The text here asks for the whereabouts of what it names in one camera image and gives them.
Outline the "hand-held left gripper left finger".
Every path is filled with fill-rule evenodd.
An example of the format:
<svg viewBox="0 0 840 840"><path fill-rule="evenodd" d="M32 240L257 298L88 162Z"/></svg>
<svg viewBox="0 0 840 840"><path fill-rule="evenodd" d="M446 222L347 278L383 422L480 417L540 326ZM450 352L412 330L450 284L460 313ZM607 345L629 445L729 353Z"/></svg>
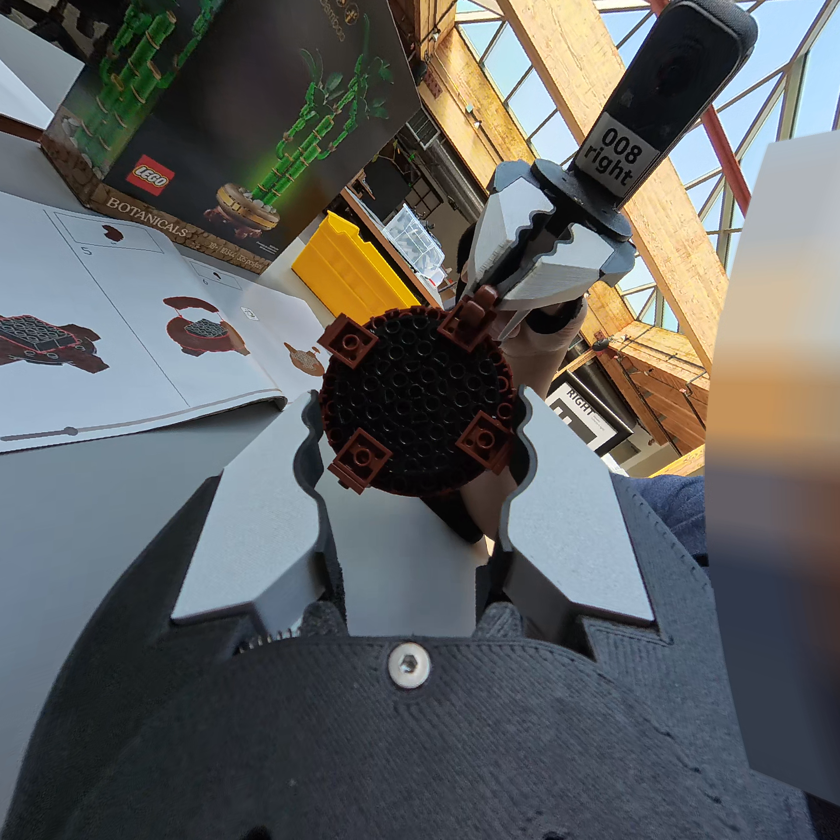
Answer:
<svg viewBox="0 0 840 840"><path fill-rule="evenodd" d="M286 405L225 468L171 619L246 614L268 635L291 628L321 595L346 617L328 511L318 394Z"/></svg>

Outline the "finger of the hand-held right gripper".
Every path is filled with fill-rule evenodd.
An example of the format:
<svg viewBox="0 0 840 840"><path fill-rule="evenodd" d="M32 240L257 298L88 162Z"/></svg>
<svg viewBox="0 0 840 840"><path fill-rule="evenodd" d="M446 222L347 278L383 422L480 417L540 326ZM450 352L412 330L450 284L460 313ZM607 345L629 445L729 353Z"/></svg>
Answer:
<svg viewBox="0 0 840 840"><path fill-rule="evenodd" d="M469 291L504 285L519 270L529 241L554 214L550 197L528 177L491 194L469 252Z"/></svg>
<svg viewBox="0 0 840 840"><path fill-rule="evenodd" d="M497 310L531 310L576 299L602 275L616 242L581 224L569 226L570 237L558 239L544 254L526 259L497 287Z"/></svg>

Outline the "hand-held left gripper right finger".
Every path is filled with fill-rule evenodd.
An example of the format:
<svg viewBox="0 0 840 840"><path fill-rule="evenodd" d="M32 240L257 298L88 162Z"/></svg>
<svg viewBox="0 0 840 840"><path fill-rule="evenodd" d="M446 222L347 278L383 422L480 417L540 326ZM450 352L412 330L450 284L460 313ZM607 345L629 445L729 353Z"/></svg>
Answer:
<svg viewBox="0 0 840 840"><path fill-rule="evenodd" d="M655 615L603 462L530 387L519 389L497 547L500 584L537 637L558 643L577 616L650 627Z"/></svg>

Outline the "small brown brick piece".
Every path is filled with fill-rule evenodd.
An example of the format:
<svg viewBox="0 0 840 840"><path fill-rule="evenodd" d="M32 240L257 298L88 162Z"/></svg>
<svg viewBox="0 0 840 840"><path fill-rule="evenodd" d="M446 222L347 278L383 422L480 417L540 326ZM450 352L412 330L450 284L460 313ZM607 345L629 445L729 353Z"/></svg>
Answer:
<svg viewBox="0 0 840 840"><path fill-rule="evenodd" d="M478 287L471 296L464 294L459 302L458 330L477 333L495 319L497 290L492 285Z"/></svg>

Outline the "round brown black brick base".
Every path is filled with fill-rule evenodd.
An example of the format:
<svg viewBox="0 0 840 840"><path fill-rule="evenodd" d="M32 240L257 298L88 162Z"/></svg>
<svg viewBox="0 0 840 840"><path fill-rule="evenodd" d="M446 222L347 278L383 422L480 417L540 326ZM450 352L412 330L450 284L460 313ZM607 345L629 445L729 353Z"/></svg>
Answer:
<svg viewBox="0 0 840 840"><path fill-rule="evenodd" d="M471 326L461 309L393 309L364 325L342 314L326 329L319 403L344 487L432 497L507 466L511 369L488 334L492 312Z"/></svg>

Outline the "grey desk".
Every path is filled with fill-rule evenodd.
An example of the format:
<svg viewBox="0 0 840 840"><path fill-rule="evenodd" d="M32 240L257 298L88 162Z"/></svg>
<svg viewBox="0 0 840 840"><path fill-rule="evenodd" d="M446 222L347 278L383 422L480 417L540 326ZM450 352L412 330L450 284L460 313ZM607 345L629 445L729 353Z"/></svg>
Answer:
<svg viewBox="0 0 840 840"><path fill-rule="evenodd" d="M148 433L2 456L2 818L33 727L101 600L208 477L250 444L268 403ZM483 541L419 499L356 495L325 472L350 632L469 635Z"/></svg>

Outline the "person's right hand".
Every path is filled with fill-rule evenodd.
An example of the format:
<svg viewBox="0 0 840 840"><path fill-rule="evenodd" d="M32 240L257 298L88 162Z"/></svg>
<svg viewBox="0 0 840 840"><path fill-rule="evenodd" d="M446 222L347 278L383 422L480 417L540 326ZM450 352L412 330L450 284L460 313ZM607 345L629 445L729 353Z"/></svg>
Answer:
<svg viewBox="0 0 840 840"><path fill-rule="evenodd" d="M578 297L556 306L533 310L500 343L511 368L514 387L531 387L541 398L547 396L556 371L580 331L587 302ZM495 539L505 499L517 488L509 468L499 475L483 473L462 487L455 501L450 527L468 543Z"/></svg>

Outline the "person's navy shirt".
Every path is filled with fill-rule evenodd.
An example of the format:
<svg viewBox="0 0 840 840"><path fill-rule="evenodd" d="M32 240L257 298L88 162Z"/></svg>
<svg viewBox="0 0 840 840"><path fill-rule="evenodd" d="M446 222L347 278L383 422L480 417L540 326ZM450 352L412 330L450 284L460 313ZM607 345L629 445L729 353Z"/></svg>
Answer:
<svg viewBox="0 0 840 840"><path fill-rule="evenodd" d="M646 578L678 554L708 567L704 476L611 479Z"/></svg>

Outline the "clear plastic box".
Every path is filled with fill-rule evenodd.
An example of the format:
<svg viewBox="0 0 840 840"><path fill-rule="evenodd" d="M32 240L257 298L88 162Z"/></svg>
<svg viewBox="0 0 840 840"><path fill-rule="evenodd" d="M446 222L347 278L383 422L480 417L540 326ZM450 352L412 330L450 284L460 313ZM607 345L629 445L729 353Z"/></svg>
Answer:
<svg viewBox="0 0 840 840"><path fill-rule="evenodd" d="M430 277L443 265L444 251L408 205L402 205L383 232L417 274Z"/></svg>

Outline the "framed marker sign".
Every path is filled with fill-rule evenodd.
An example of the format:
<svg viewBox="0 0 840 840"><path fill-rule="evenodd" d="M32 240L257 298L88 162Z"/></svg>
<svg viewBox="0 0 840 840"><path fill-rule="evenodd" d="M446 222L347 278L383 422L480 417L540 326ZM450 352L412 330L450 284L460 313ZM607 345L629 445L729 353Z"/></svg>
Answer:
<svg viewBox="0 0 840 840"><path fill-rule="evenodd" d="M634 430L569 372L558 375L545 402L598 456L610 453Z"/></svg>

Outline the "yellow plastic bin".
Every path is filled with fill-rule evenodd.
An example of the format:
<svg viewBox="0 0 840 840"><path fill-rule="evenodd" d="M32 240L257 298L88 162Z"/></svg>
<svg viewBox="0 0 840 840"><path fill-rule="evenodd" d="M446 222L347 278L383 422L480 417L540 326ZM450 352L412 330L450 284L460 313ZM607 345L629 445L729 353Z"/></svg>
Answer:
<svg viewBox="0 0 840 840"><path fill-rule="evenodd" d="M291 267L334 316L345 314L361 325L418 303L359 229L335 213L328 213Z"/></svg>

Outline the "building instruction booklet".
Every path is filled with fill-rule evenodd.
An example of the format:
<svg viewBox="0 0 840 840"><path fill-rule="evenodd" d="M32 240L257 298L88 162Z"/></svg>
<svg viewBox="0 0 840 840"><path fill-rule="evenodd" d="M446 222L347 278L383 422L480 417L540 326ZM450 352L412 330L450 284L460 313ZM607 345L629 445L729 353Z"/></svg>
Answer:
<svg viewBox="0 0 840 840"><path fill-rule="evenodd" d="M147 227L1 195L1 449L121 436L319 389L306 302Z"/></svg>

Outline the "bamboo toy set box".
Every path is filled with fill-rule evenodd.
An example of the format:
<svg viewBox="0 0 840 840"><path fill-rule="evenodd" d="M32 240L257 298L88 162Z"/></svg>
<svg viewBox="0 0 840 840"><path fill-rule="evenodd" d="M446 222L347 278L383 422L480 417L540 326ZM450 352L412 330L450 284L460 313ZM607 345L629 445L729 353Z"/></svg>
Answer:
<svg viewBox="0 0 840 840"><path fill-rule="evenodd" d="M80 202L260 273L419 107L385 1L72 2L41 147Z"/></svg>

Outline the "white board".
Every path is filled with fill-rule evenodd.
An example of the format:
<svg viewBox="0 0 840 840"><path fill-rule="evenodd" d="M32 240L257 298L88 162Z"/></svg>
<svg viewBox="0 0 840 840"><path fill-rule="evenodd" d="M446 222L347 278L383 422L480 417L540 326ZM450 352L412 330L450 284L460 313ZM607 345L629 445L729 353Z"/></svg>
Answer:
<svg viewBox="0 0 840 840"><path fill-rule="evenodd" d="M1 17L1 60L1 131L38 140L83 63L6 17Z"/></svg>

